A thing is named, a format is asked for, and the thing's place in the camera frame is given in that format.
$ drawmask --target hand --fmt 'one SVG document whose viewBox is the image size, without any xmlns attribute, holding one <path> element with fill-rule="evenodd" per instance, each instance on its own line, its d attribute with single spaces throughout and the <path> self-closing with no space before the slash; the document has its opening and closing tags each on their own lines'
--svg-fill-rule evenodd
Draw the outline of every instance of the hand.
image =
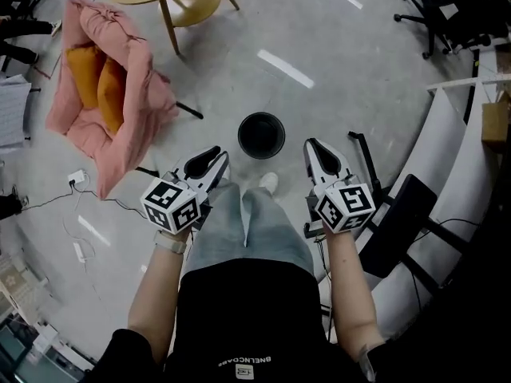
<svg viewBox="0 0 511 383">
<path fill-rule="evenodd" d="M 163 230 L 161 231 L 161 234 L 164 235 L 165 237 L 173 239 L 174 241 L 181 241 L 183 243 L 186 243 L 186 240 L 188 240 L 188 237 L 190 236 L 190 231 L 192 231 L 192 226 L 186 227 L 183 231 L 177 234 L 172 234 L 169 233 L 168 231 Z"/>
</svg>

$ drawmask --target office chair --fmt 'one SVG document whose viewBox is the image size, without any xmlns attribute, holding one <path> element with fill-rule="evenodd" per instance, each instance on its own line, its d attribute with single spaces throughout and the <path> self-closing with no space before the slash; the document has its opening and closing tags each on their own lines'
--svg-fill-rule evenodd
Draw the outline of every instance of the office chair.
<svg viewBox="0 0 511 383">
<path fill-rule="evenodd" d="M 395 14 L 394 20 L 402 19 L 424 24 L 429 31 L 428 51 L 422 53 L 427 60 L 434 53 L 435 36 L 445 46 L 442 53 L 448 54 L 459 45 L 469 48 L 475 45 L 490 45 L 491 36 L 505 37 L 509 31 L 505 20 L 490 0 L 411 0 L 422 17 Z M 458 12 L 447 18 L 443 6 L 454 4 Z"/>
</svg>

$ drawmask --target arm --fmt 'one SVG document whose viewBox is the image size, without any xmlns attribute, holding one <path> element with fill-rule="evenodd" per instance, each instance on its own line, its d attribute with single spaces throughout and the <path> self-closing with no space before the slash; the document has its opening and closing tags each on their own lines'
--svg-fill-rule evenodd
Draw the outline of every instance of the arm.
<svg viewBox="0 0 511 383">
<path fill-rule="evenodd" d="M 332 277 L 332 309 L 339 344 L 355 360 L 365 346 L 384 343 L 376 309 L 350 231 L 333 234 L 325 227 Z"/>
<path fill-rule="evenodd" d="M 189 229 L 178 235 L 166 235 L 176 241 L 186 242 Z M 157 364 L 166 358 L 172 339 L 182 266 L 183 255 L 155 247 L 129 310 L 128 329 L 148 340 Z"/>
</svg>

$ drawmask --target concrete floor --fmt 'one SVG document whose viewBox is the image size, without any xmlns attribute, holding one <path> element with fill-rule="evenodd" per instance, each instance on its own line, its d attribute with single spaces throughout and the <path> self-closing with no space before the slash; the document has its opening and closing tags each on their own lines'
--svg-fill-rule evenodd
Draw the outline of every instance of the concrete floor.
<svg viewBox="0 0 511 383">
<path fill-rule="evenodd" d="M 65 0 L 46 0 L 38 8 L 40 19 L 61 17 Z M 394 13 L 415 14 L 402 0 L 237 0 L 236 12 L 223 0 L 212 18 L 178 30 L 183 53 L 171 47 L 156 3 L 122 6 L 149 40 L 154 66 L 172 80 L 180 101 L 198 108 L 204 120 L 182 113 L 164 127 L 144 166 L 169 170 L 184 154 L 218 144 L 229 151 L 232 178 L 242 188 L 255 185 L 267 171 L 279 174 L 276 199 L 301 232 L 307 219 L 304 196 L 310 191 L 303 162 L 303 142 L 318 137 L 344 152 L 352 169 L 367 180 L 358 148 L 348 140 L 349 130 L 366 133 L 376 170 L 383 185 L 391 184 L 405 162 L 430 105 L 429 83 L 469 77 L 471 54 L 424 61 L 425 30 L 415 24 L 396 23 Z M 45 72 L 52 71 L 59 54 L 59 39 L 24 38 L 25 46 L 40 46 Z M 309 89 L 258 58 L 265 49 L 307 75 Z M 96 169 L 64 137 L 44 128 L 53 101 L 58 67 L 51 79 L 34 71 L 29 79 L 42 92 L 30 107 L 27 148 L 4 157 L 4 188 L 16 183 L 31 205 L 68 192 L 68 174 L 84 168 L 95 188 Z M 287 139 L 276 157 L 259 161 L 247 157 L 237 143 L 237 128 L 248 114 L 266 111 L 283 122 Z M 129 173 L 110 194 L 130 207 L 151 178 Z M 130 303 L 153 250 L 155 228 L 140 216 L 115 203 L 77 195 L 35 208 L 5 220 L 2 249 L 23 248 L 29 264 L 48 277 L 54 299 L 42 308 L 46 319 L 78 349 L 98 359 L 111 333 L 125 326 Z M 81 215 L 108 241 L 95 238 L 82 227 Z M 95 258 L 84 266 L 77 261 L 69 232 L 89 240 Z M 86 255 L 92 249 L 83 243 Z M 318 278 L 322 265 L 311 243 Z"/>
</svg>

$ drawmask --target black t-shirt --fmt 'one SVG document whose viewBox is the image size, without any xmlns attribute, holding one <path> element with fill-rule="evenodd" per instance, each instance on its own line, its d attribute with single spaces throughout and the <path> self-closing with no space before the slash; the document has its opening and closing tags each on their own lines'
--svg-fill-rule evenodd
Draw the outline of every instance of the black t-shirt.
<svg viewBox="0 0 511 383">
<path fill-rule="evenodd" d="M 322 327 L 315 278 L 290 263 L 235 259 L 186 274 L 164 369 L 149 343 L 113 334 L 85 381 L 364 381 Z"/>
</svg>

